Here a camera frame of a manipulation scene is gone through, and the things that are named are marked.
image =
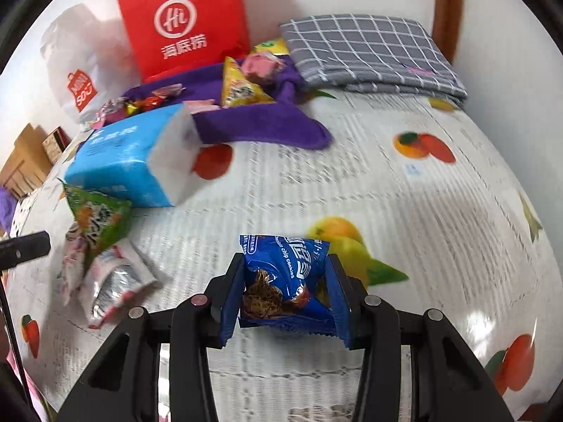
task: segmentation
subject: white plastic bag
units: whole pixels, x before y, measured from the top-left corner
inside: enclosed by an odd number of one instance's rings
[[[49,25],[40,51],[51,90],[76,123],[95,120],[104,103],[140,83],[123,25],[101,22],[83,4]]]

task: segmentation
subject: blue tissue box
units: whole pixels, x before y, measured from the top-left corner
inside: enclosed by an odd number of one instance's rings
[[[153,109],[94,132],[65,181],[131,200],[136,207],[174,206],[188,197],[200,147],[186,106]]]

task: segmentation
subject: blue snack packet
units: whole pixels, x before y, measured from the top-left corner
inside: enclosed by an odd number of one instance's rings
[[[246,288],[241,327],[335,335],[334,319],[314,293],[324,276],[330,243],[316,239],[241,235]]]

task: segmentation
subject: haidilao logo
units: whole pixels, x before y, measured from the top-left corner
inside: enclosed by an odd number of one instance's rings
[[[181,38],[194,27],[197,18],[190,0],[168,0],[154,14],[154,28],[165,38]]]

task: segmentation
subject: red paper bag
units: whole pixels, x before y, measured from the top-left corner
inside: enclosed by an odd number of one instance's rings
[[[250,51],[242,0],[118,0],[145,82]]]

